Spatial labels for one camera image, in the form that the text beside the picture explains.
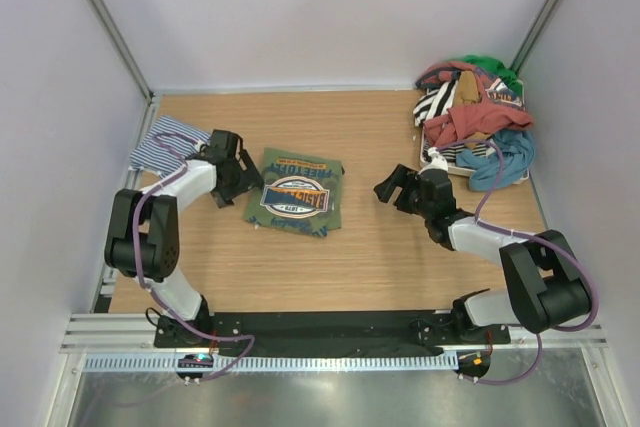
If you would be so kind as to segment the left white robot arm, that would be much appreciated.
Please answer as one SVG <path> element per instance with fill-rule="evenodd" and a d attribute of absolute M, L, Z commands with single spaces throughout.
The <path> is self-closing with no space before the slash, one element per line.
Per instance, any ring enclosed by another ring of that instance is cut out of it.
<path fill-rule="evenodd" d="M 170 175 L 142 189 L 122 189 L 114 197 L 104 259 L 107 266 L 137 281 L 163 309 L 162 317 L 177 326 L 189 346 L 207 341 L 250 341 L 252 336 L 219 337 L 205 297 L 179 267 L 180 213 L 205 195 L 220 208 L 264 180 L 242 137 L 215 130 L 199 142 L 179 132 L 159 132 L 151 141 L 178 161 Z"/>

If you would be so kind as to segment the olive green tank top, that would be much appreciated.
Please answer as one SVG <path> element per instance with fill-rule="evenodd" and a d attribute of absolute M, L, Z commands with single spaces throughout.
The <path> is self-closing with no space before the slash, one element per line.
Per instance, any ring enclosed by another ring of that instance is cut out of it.
<path fill-rule="evenodd" d="M 244 220 L 258 227 L 325 238 L 342 227 L 345 170 L 339 160 L 267 147 Z"/>

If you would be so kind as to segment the blue white striped tank top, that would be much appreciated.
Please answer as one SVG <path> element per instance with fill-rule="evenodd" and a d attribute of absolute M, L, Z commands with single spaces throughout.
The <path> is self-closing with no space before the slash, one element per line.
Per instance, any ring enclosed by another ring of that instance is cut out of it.
<path fill-rule="evenodd" d="M 130 154 L 130 167 L 159 178 L 170 176 L 209 138 L 206 131 L 162 115 Z"/>

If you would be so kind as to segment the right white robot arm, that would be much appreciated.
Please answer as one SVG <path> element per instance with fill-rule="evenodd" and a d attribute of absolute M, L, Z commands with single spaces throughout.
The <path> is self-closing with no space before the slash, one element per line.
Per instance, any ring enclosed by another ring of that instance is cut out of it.
<path fill-rule="evenodd" d="M 533 334 L 575 332 L 593 324 L 599 301 L 563 234 L 537 235 L 486 223 L 458 207 L 448 172 L 397 165 L 373 188 L 379 201 L 424 220 L 430 239 L 501 268 L 506 288 L 479 291 L 455 303 L 452 334 L 472 343 L 490 325 L 519 325 Z"/>

